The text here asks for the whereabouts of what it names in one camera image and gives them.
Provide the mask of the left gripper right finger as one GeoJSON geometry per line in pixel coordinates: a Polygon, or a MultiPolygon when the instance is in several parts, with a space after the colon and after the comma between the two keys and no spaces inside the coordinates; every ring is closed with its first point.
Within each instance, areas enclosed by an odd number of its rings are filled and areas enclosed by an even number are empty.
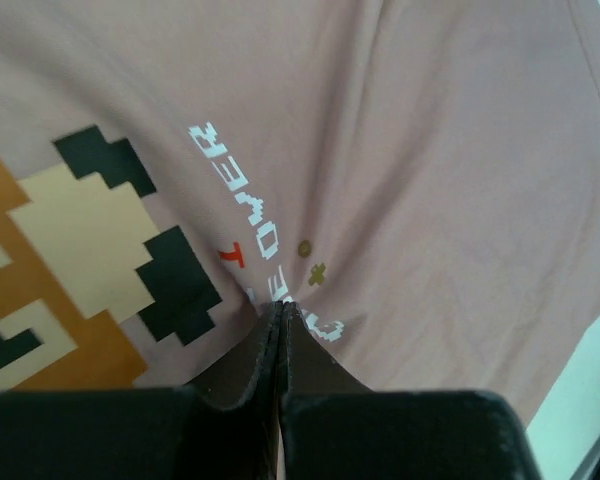
{"type": "Polygon", "coordinates": [[[311,335],[295,303],[283,306],[279,339],[279,423],[288,479],[326,479],[352,444],[350,401],[370,389],[311,335]]]}

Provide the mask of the pink t shirt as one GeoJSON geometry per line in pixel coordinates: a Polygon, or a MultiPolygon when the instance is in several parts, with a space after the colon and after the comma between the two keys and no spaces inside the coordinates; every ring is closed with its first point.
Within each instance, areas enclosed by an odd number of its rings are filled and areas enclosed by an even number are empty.
{"type": "Polygon", "coordinates": [[[182,385],[270,302],[529,421],[600,315],[595,1],[0,1],[0,390],[182,385]]]}

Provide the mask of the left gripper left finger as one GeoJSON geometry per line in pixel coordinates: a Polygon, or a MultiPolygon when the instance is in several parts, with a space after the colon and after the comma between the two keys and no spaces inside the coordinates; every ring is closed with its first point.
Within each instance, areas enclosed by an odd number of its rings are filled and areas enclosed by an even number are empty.
{"type": "Polygon", "coordinates": [[[191,383],[179,445],[181,479],[274,479],[280,302],[264,307],[235,348],[191,383]]]}

